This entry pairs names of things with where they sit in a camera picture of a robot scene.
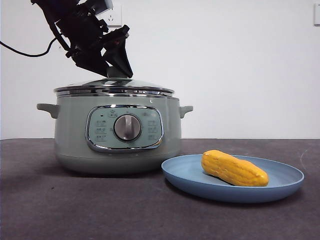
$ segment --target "yellow corn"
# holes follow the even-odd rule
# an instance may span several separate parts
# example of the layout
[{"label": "yellow corn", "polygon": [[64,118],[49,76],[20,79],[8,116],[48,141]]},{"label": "yellow corn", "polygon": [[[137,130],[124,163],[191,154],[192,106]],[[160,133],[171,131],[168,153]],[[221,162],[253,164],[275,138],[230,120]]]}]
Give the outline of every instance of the yellow corn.
[{"label": "yellow corn", "polygon": [[219,150],[203,153],[201,166],[206,173],[235,186],[263,187],[269,182],[268,174],[261,168]]}]

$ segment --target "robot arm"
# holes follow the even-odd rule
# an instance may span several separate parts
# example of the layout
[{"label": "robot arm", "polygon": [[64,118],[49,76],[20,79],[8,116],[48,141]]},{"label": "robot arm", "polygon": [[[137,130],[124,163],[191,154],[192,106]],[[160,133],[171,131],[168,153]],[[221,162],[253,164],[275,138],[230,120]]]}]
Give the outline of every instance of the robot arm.
[{"label": "robot arm", "polygon": [[[108,33],[106,22],[96,17],[113,7],[111,0],[87,0],[81,4],[79,0],[31,2],[42,9],[51,31],[76,66],[105,77],[132,77],[125,49],[129,27],[124,25]],[[69,39],[70,46],[61,35]]]}]

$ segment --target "silver knob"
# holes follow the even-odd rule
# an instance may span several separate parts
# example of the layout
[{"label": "silver knob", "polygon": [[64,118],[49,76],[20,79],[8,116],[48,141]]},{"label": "silver knob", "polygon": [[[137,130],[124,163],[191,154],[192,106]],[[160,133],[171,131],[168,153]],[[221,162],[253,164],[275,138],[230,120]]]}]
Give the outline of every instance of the silver knob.
[{"label": "silver knob", "polygon": [[114,132],[118,138],[130,141],[135,139],[141,130],[141,125],[139,120],[132,115],[122,115],[120,116],[114,124]]}]

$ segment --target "dark gray tablecloth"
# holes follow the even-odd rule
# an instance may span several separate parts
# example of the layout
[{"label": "dark gray tablecloth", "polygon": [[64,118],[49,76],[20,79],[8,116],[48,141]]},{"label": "dark gray tablecloth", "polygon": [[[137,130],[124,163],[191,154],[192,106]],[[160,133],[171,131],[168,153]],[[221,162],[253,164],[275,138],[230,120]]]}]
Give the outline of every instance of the dark gray tablecloth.
[{"label": "dark gray tablecloth", "polygon": [[303,186],[275,202],[223,203],[176,189],[161,170],[79,174],[55,160],[52,139],[2,140],[1,239],[319,239],[320,140],[182,140],[182,155],[209,149],[290,164]]}]

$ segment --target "pot handle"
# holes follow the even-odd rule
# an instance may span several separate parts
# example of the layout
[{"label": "pot handle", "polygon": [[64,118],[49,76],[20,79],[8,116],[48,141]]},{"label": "pot handle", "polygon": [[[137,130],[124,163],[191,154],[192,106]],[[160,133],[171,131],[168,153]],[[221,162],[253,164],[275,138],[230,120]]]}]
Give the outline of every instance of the pot handle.
[{"label": "pot handle", "polygon": [[193,106],[181,106],[179,108],[180,118],[183,119],[185,114],[194,110]]},{"label": "pot handle", "polygon": [[36,108],[38,110],[42,110],[42,111],[46,111],[48,113],[51,114],[51,117],[53,119],[57,119],[58,118],[58,114],[59,114],[59,105],[54,105],[54,104],[47,104],[47,103],[38,103],[36,105]]}]

